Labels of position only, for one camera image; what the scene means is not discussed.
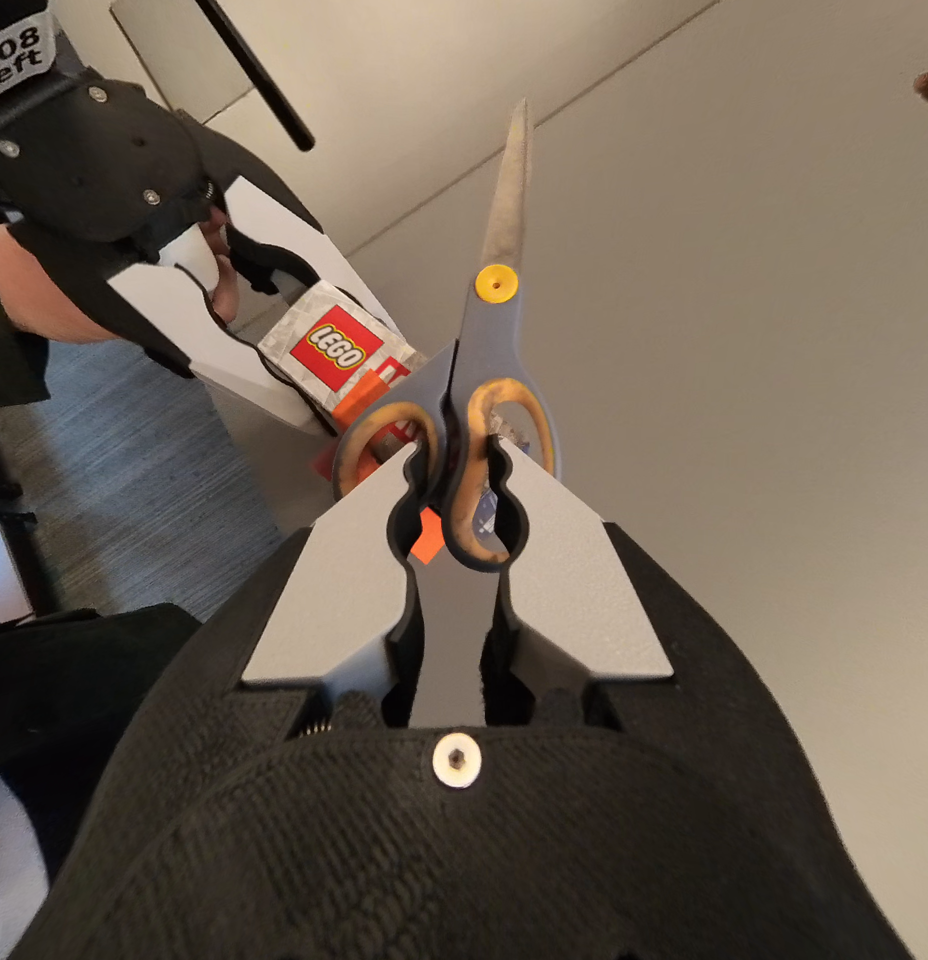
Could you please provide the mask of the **person's left hand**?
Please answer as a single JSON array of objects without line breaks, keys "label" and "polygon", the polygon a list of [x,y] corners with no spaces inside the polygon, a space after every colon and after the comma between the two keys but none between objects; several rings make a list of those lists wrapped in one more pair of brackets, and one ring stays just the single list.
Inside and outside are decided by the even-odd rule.
[{"label": "person's left hand", "polygon": [[[218,264],[218,283],[211,295],[217,317],[229,325],[240,307],[239,278],[223,235],[228,216],[214,207],[201,223],[206,244]],[[0,302],[17,330],[50,341],[88,345],[119,336],[93,322],[60,290],[37,258],[0,223]]]}]

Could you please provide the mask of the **person's dark jacket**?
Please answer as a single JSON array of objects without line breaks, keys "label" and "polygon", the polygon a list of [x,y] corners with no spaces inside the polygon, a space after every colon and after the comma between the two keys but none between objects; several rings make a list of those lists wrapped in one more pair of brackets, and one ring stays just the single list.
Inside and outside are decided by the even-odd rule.
[{"label": "person's dark jacket", "polygon": [[0,631],[0,776],[35,829],[50,882],[131,719],[201,626],[160,604]]}]

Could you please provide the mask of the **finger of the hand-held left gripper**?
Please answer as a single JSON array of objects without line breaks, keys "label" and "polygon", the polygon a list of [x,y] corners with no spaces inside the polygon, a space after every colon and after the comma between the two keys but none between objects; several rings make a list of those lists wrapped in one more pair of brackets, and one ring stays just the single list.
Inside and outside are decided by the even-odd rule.
[{"label": "finger of the hand-held left gripper", "polygon": [[233,251],[262,269],[282,271],[299,282],[314,274],[400,333],[386,307],[327,234],[246,177],[238,177],[224,196]]},{"label": "finger of the hand-held left gripper", "polygon": [[208,290],[182,266],[136,263],[108,283],[183,353],[189,370],[206,384],[304,434],[337,434],[300,388],[279,375],[256,346],[230,331],[218,317]]}]

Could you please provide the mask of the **orange grey handled scissors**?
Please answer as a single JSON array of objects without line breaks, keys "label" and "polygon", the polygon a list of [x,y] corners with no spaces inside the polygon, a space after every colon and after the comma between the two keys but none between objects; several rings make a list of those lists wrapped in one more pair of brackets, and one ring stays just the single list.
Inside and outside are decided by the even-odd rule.
[{"label": "orange grey handled scissors", "polygon": [[542,467],[560,476],[554,422],[519,349],[532,135],[529,102],[522,98],[510,119],[479,268],[455,340],[356,417],[340,440],[332,472],[335,497],[346,497],[361,483],[362,454],[377,434],[398,422],[418,426],[425,454],[420,503],[436,505],[452,556],[481,572],[498,570],[508,557],[484,546],[474,531],[489,481],[490,418],[498,405],[517,403],[529,414]]}]

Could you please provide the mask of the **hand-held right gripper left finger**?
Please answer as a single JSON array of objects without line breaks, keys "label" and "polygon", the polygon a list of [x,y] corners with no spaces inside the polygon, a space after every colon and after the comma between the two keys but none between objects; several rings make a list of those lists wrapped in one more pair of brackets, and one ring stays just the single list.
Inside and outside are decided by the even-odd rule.
[{"label": "hand-held right gripper left finger", "polygon": [[310,527],[242,674],[250,688],[314,688],[333,708],[348,692],[410,724],[425,646],[408,557],[422,532],[421,443],[409,444]]}]

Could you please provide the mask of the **small superhero toy box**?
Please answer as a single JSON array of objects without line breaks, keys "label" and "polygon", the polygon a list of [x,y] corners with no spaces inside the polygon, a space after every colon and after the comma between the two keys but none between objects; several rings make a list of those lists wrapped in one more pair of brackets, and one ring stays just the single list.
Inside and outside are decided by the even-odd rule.
[{"label": "small superhero toy box", "polygon": [[[257,348],[293,386],[302,390],[304,397],[313,402],[320,413],[329,415],[337,428],[338,446],[345,432],[339,432],[334,422],[334,410],[367,371],[376,371],[390,358],[406,366],[409,374],[392,382],[391,389],[440,353],[426,357],[412,348],[400,333],[391,331],[350,296],[324,280],[315,283],[289,307],[257,343]],[[496,434],[498,424],[494,411],[490,426],[492,435]],[[416,438],[403,447],[423,445],[422,438],[418,427]],[[506,552],[492,549],[490,541],[475,525],[475,518],[482,517],[483,507],[497,507],[497,501],[487,500],[491,487],[489,478],[473,515],[473,531],[483,546]]]}]

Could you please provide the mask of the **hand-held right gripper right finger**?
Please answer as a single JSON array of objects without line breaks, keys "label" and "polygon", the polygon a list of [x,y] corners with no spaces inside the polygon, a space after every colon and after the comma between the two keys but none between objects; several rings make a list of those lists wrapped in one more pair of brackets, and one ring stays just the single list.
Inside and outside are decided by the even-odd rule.
[{"label": "hand-held right gripper right finger", "polygon": [[491,438],[488,455],[508,555],[480,659],[486,724],[525,725],[557,690],[588,713],[599,686],[671,681],[602,517],[510,440]]}]

